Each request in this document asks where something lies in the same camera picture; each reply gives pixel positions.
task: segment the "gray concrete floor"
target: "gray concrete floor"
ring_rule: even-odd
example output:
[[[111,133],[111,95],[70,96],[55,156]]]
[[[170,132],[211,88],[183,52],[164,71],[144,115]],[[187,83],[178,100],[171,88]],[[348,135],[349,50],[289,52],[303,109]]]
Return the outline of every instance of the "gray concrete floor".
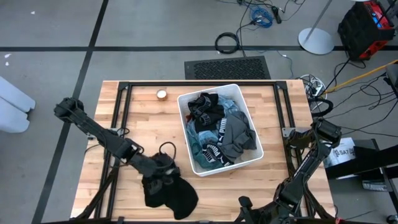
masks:
[[[273,0],[282,7],[283,0]],[[101,7],[100,0],[0,0],[0,47],[86,47]],[[299,32],[313,24],[326,0],[307,0],[289,21],[270,29],[244,30],[245,45],[297,46]],[[319,24],[341,45],[336,33],[351,1],[333,1]],[[298,6],[290,3],[286,16]],[[215,0],[112,0],[108,4],[96,46],[186,46],[213,45],[222,32],[238,28],[243,7]],[[398,39],[389,43],[397,45]],[[280,51],[293,60],[294,76],[311,73],[328,83],[336,64],[345,62],[342,51],[316,56],[305,51]],[[71,96],[79,76],[85,52],[0,52],[0,75],[37,101],[29,115],[31,124],[22,134],[0,133],[0,223],[30,223],[49,170],[62,122],[53,115],[53,107],[63,97]],[[247,55],[264,55],[274,79],[290,77],[289,61],[271,50],[264,54],[248,51]],[[93,116],[103,80],[181,80],[183,62],[211,58],[241,57],[241,52],[220,55],[216,51],[177,52],[93,52],[80,100]],[[349,80],[397,59],[397,52],[380,51],[365,69],[348,65],[338,82]],[[390,91],[379,80],[374,85],[382,93]],[[328,96],[338,103],[359,86]],[[377,97],[358,93],[332,114],[376,101]],[[357,128],[381,119],[394,102],[369,111],[361,108],[331,119],[335,124]],[[395,109],[382,123],[367,131],[396,133]],[[355,139],[375,138],[381,148],[393,146],[396,139],[355,132]],[[66,220],[70,216],[86,147],[85,136],[71,127],[43,222]],[[358,179],[331,180],[330,187],[339,216],[353,217],[370,210],[357,221],[383,223],[394,213],[388,194],[363,190]]]

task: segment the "white box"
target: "white box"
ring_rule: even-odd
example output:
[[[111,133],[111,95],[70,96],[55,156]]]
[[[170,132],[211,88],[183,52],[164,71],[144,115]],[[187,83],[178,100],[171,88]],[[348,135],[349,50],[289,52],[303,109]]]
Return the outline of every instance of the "white box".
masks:
[[[192,166],[193,172],[196,175],[199,175],[200,177],[205,177],[205,176],[208,176],[211,174],[217,174],[219,172],[224,172],[227,170],[243,167],[243,166],[249,165],[250,163],[252,163],[256,160],[262,159],[262,157],[264,156],[264,151],[262,150],[259,136],[257,135],[257,131],[256,131],[257,149],[256,150],[250,150],[250,149],[244,150],[242,156],[235,160],[234,165],[222,167],[219,169],[213,169],[213,170],[206,170],[206,169],[201,168],[201,166],[198,164],[198,162],[193,159],[191,147],[188,142],[187,131],[186,131],[186,126],[187,126],[186,115],[190,114],[190,110],[188,109],[188,102],[197,99],[200,96],[200,93],[217,93],[221,96],[224,96],[226,98],[229,98],[229,99],[235,101],[236,106],[248,117],[250,128],[253,131],[256,131],[256,129],[254,128],[254,125],[253,125],[253,120],[250,117],[248,107],[246,106],[246,103],[244,102],[242,91],[236,84],[219,86],[216,88],[210,88],[207,90],[201,90],[201,91],[196,91],[193,93],[187,93],[184,95],[180,95],[177,100],[178,108],[180,110],[181,124],[182,124],[182,128],[184,130],[185,141],[187,142],[188,153],[190,156],[190,161],[191,161],[191,166]]]

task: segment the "wooden table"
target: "wooden table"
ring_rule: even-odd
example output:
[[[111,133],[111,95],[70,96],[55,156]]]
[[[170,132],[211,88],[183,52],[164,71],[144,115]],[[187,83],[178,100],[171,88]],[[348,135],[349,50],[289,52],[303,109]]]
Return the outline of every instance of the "wooden table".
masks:
[[[312,118],[302,81],[287,80],[286,82],[296,127],[309,127]],[[99,96],[95,121],[106,128],[111,125],[118,83],[118,81],[103,82]],[[155,93],[160,87],[135,86],[132,89],[127,118],[127,128],[131,130],[127,138],[143,146],[146,155],[155,154],[163,142],[175,143],[176,163],[181,168],[182,177],[191,183],[199,197],[196,209],[184,219],[185,221],[233,221],[239,213],[238,197],[248,196],[254,208],[261,207],[272,201],[276,187],[288,177],[274,92],[272,87],[268,86],[241,86],[262,142],[264,158],[239,169],[199,177],[192,172],[190,165],[177,97],[205,88],[211,88],[211,86],[168,86],[165,88],[168,93],[167,101],[158,101]],[[126,91],[122,96],[119,123],[116,127],[121,125],[125,94]],[[280,97],[285,123],[289,125],[282,93]],[[89,141],[88,147],[94,144],[97,142]],[[103,166],[103,150],[103,147],[94,147],[86,153],[71,217],[80,214],[97,192]],[[121,168],[113,219],[124,216],[129,221],[174,221],[172,211],[166,206],[159,208],[145,206],[141,179],[142,176],[133,167]],[[335,209],[323,165],[312,175],[308,185],[321,205],[333,215]],[[107,201],[108,194],[104,196],[102,217],[106,211]]]

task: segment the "black floor mat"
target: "black floor mat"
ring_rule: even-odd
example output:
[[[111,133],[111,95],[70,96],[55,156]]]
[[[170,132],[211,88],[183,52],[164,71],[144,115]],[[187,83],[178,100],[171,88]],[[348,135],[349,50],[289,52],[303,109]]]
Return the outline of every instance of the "black floor mat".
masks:
[[[185,62],[187,80],[271,79],[264,56]]]

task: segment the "clothing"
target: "clothing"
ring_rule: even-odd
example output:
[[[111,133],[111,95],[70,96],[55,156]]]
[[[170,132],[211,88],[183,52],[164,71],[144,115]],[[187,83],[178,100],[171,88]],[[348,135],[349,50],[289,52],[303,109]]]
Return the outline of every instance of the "clothing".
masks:
[[[151,159],[159,167],[166,167],[150,177],[142,178],[145,205],[155,208],[165,204],[173,210],[176,220],[188,217],[198,203],[195,189],[181,178],[180,169],[167,154],[157,153]]]
[[[197,132],[193,121],[187,123],[187,137],[193,158],[204,169],[231,165],[243,153],[243,149],[256,149],[256,134],[250,130],[246,115],[240,112],[233,100],[221,95],[218,95],[218,104],[223,106],[226,117],[217,122],[215,130]],[[220,128],[223,132],[222,142],[219,142]]]
[[[218,105],[218,94],[202,93],[196,100],[188,102],[195,120],[196,132],[215,130],[217,121],[224,117],[224,107]]]

